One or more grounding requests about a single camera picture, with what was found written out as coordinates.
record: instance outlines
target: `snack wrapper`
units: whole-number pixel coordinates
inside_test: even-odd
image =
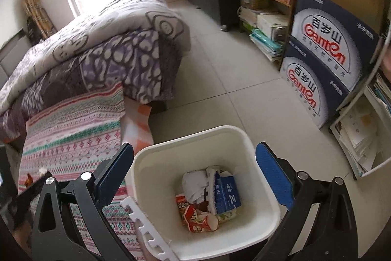
[[[183,194],[175,197],[181,218],[190,232],[211,232],[218,228],[218,217],[189,204]]]

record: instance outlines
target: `bed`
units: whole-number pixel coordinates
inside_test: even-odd
[[[148,104],[173,98],[188,26],[164,0],[113,0],[30,48],[0,91],[0,140],[25,136],[25,123],[56,103],[122,82]]]
[[[152,145],[147,104],[173,98],[189,49],[188,26],[164,0],[113,0],[28,49],[0,91],[0,140],[24,143],[20,165],[10,161],[19,192],[27,174],[36,180],[42,167],[70,180],[94,171],[124,142],[135,155]],[[119,204],[131,195],[125,179],[103,213],[126,248],[143,260],[143,246]],[[72,212],[85,245],[97,253],[77,206]]]

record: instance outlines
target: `purple patterned quilt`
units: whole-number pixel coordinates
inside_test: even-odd
[[[155,28],[137,29],[57,65],[21,93],[0,116],[0,140],[25,135],[25,123],[56,103],[122,82],[124,95],[147,104],[173,97],[182,58],[175,42]]]

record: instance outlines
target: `trash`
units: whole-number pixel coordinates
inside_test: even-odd
[[[34,182],[33,178],[31,177],[31,175],[29,173],[27,173],[27,178],[24,182],[24,185],[26,187],[30,187],[33,182]]]
[[[185,173],[182,188],[184,193],[175,200],[190,232],[217,230],[220,223],[233,219],[241,206],[234,177],[219,166]]]
[[[195,170],[183,175],[183,193],[190,204],[194,204],[195,202],[200,204],[205,200],[204,194],[206,186],[206,172],[204,170]]]

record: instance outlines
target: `printed box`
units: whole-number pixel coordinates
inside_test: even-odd
[[[223,214],[242,205],[235,179],[232,175],[221,176],[216,172],[214,188],[217,214]]]
[[[349,94],[334,73],[292,36],[288,39],[280,73],[318,128],[336,114]]]
[[[297,0],[292,36],[352,91],[368,72],[379,36],[330,0]]]

